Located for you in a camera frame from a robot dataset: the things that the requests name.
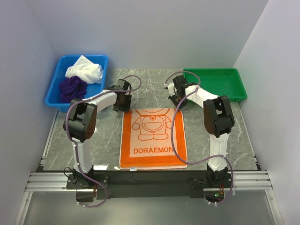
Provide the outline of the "white towel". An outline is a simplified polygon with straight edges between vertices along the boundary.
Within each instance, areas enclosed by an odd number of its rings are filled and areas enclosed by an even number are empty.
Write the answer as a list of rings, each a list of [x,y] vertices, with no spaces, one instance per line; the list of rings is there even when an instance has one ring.
[[[87,84],[100,84],[103,78],[103,68],[101,65],[93,63],[81,55],[75,64],[70,66],[65,73],[66,78],[73,76],[79,77]]]

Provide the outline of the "orange Doraemon towel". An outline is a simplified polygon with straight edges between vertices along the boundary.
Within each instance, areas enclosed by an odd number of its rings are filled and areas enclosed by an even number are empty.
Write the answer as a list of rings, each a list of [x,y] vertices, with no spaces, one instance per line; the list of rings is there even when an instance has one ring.
[[[120,168],[187,168],[184,120],[174,108],[131,109],[123,114]]]

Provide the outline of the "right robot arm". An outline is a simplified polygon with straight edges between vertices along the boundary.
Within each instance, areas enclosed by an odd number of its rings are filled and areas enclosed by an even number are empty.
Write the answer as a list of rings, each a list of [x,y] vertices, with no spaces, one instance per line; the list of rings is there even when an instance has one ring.
[[[196,165],[207,161],[206,181],[209,186],[217,187],[228,175],[228,168],[231,167],[226,157],[227,143],[229,135],[235,124],[232,108],[227,96],[212,94],[200,87],[198,82],[187,82],[182,75],[182,71],[175,72],[177,75],[172,82],[164,83],[164,88],[169,91],[169,99],[176,109],[171,124],[171,134],[173,134],[177,113],[190,100],[203,109],[203,119],[206,131],[210,134],[210,156],[199,162],[189,163],[182,159],[177,153],[173,137],[171,144],[176,157],[187,165]]]

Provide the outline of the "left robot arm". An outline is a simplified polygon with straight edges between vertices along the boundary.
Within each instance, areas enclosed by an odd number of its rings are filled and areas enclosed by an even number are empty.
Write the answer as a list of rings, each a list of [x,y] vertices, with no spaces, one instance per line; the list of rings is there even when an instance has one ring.
[[[63,128],[73,147],[72,174],[83,188],[90,188],[94,184],[90,151],[84,142],[95,132],[97,114],[109,106],[117,112],[128,112],[132,98],[131,91],[131,84],[124,79],[119,79],[116,85],[104,89],[99,94],[83,100],[75,98],[71,101]]]

